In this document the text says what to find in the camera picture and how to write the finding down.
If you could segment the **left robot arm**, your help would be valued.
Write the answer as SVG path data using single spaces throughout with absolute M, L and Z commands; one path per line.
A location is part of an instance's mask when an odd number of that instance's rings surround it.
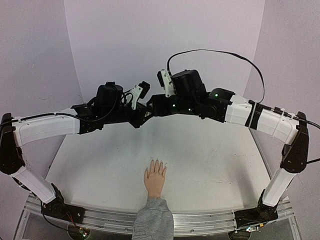
M 20 186 L 34 193 L 56 218 L 68 213 L 58 188 L 34 173 L 23 159 L 22 146 L 62 135 L 82 135 L 102 130 L 104 125 L 130 123 L 139 128 L 146 121 L 149 109 L 139 103 L 150 89 L 143 81 L 131 90 L 114 82 L 99 86 L 88 103 L 74 105 L 64 111 L 27 117 L 2 116 L 0 123 L 0 171 Z

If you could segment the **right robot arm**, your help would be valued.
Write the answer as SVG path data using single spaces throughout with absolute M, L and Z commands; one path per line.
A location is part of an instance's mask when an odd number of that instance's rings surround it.
M 153 116 L 194 115 L 244 126 L 283 142 L 279 169 L 261 196 L 263 206 L 275 207 L 293 178 L 307 166 L 309 131 L 305 114 L 287 113 L 222 88 L 208 92 L 195 69 L 174 75 L 161 70 L 157 77 L 164 93 L 153 95 L 147 102 Z

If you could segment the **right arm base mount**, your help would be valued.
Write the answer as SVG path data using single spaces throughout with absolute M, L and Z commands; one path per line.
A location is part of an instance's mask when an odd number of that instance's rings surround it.
M 260 224 L 267 224 L 278 219 L 277 211 L 272 213 L 259 213 L 256 208 L 237 210 L 234 213 L 234 219 L 237 230 L 247 229 L 248 227 L 256 227 Z

